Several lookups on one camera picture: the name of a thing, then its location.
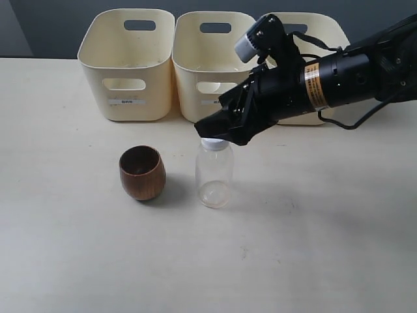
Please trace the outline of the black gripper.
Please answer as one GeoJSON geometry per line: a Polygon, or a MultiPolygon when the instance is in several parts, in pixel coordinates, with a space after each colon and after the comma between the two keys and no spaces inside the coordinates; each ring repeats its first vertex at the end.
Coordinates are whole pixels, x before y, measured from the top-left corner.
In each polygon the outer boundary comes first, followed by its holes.
{"type": "MultiPolygon", "coordinates": [[[[243,63],[293,56],[291,40],[274,14],[259,18],[236,42],[243,63]]],[[[200,138],[245,146],[283,119],[374,98],[381,87],[377,67],[359,53],[336,52],[291,67],[256,66],[242,83],[220,95],[220,110],[194,124],[200,138]]]]}

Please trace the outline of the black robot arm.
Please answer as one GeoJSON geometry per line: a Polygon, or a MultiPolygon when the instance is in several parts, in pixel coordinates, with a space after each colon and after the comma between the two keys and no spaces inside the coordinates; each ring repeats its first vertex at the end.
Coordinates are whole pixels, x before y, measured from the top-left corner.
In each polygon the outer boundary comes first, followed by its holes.
{"type": "Polygon", "coordinates": [[[259,18],[235,44],[238,58],[257,60],[248,77],[219,96],[220,109],[198,120],[202,138],[240,146],[284,119],[374,98],[378,105],[416,99],[416,16],[346,47],[287,32],[275,14],[259,18]]]}

